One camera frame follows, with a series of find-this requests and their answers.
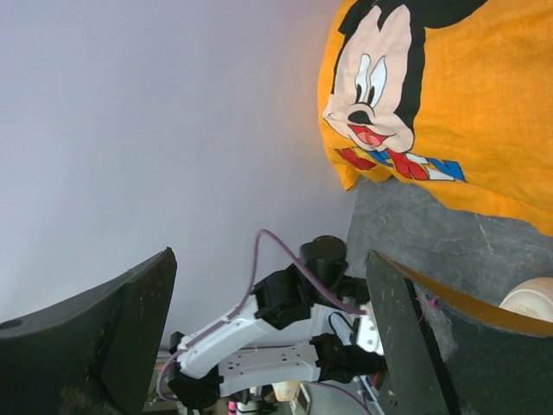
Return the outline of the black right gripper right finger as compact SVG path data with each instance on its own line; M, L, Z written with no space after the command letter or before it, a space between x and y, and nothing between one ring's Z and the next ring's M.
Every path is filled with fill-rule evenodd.
M552 325L369 251L366 281L393 414L550 414Z

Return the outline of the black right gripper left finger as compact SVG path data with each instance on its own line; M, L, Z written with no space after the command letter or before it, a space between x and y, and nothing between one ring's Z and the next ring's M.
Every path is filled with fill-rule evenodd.
M1 324L3 414L139 414L173 294L170 248Z

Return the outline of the beige lace shoe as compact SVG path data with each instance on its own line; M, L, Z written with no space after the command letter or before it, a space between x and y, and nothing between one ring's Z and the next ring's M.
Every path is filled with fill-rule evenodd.
M533 278L517 285L499 307L522 316L553 322L552 278Z

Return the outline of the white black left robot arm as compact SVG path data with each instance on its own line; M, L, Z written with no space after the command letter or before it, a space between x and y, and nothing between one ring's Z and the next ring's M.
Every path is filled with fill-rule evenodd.
M324 235L302 245L291 264L261 280L251 278L237 306L202 331L175 332L170 357L156 384L168 385L168 399L204 410L252 386L285 381L346 384L356 376L386 371L382 351L359 342L345 344L332 333L296 345L249 351L247 346L307 321L316 305L367 318L366 283L346 274L346 243Z

